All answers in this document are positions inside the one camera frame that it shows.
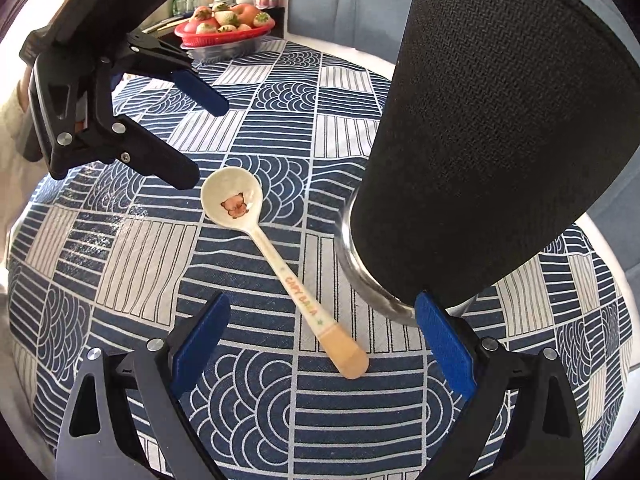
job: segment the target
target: blue gripper pad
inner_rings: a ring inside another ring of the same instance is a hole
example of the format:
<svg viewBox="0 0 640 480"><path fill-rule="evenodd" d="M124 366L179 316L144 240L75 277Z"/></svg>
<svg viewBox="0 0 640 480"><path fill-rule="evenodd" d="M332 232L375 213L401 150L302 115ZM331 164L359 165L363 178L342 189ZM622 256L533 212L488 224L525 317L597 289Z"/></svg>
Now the blue gripper pad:
<svg viewBox="0 0 640 480"><path fill-rule="evenodd" d="M190 70L175 70L171 72L171 77L181 92L187 94L211 115L222 117L229 111L229 101Z"/></svg>
<svg viewBox="0 0 640 480"><path fill-rule="evenodd" d="M444 378L466 399L476 392L474 363L438 305L424 292L415 298L415 320L429 343Z"/></svg>
<svg viewBox="0 0 640 480"><path fill-rule="evenodd" d="M229 323L231 305L226 294L219 294L205 308L206 313L174 355L171 392L176 399L193 389Z"/></svg>

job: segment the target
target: red bowl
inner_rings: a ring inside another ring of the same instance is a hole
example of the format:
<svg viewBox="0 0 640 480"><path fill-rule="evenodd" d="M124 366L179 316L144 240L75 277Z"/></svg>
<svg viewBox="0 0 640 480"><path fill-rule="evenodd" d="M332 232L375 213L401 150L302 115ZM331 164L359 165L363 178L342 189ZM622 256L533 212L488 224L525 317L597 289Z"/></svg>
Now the red bowl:
<svg viewBox="0 0 640 480"><path fill-rule="evenodd" d="M200 46L213 46L235 41L249 40L267 34L274 27L275 23L269 22L264 27L252 28L251 30L237 30L235 32L216 32L215 34L192 34L184 31L187 22L175 27L174 33L182 38L184 46L197 48Z"/></svg>

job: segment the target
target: apple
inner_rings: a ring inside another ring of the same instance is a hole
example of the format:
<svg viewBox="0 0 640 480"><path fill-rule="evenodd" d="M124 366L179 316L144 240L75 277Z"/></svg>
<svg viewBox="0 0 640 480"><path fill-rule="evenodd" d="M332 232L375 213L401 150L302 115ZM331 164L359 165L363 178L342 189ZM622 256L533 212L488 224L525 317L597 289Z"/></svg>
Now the apple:
<svg viewBox="0 0 640 480"><path fill-rule="evenodd" d="M238 4L231 7L231 10L238 15L240 23L253 27L255 17L260 14L258 7L252 6L252 4Z"/></svg>

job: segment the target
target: metal rim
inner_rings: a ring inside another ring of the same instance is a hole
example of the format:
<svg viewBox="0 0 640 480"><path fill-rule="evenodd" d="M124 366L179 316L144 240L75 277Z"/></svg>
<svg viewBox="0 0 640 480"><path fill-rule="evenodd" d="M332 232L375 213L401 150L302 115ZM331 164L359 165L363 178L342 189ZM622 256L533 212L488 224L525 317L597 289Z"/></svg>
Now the metal rim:
<svg viewBox="0 0 640 480"><path fill-rule="evenodd" d="M340 218L336 222L334 237L335 254L351 286L358 295L374 310L395 321L408 326L417 326L415 310L383 288L364 266L351 237L351 211L358 195L355 189L349 197ZM462 316L475 302L478 296L469 298L459 305L452 306L447 312L452 316Z"/></svg>

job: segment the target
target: sleeve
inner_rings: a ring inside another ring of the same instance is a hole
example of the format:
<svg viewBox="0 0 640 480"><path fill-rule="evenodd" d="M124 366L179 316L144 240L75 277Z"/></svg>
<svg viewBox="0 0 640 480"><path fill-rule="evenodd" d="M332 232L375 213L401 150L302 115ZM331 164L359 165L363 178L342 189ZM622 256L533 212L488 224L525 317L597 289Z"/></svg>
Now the sleeve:
<svg viewBox="0 0 640 480"><path fill-rule="evenodd" d="M16 150L15 138L23 117L16 87L0 105L0 262L4 262L7 254L9 231L47 174L44 160L28 162Z"/></svg>

